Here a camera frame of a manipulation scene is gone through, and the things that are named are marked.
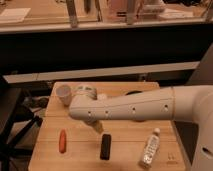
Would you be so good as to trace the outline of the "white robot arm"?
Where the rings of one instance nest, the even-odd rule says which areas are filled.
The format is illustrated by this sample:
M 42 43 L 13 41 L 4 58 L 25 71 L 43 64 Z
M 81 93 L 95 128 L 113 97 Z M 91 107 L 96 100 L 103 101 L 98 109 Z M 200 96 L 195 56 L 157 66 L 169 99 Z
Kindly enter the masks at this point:
M 174 120 L 199 127 L 191 171 L 213 171 L 213 85 L 175 86 L 97 99 L 92 86 L 79 85 L 69 106 L 76 120 Z

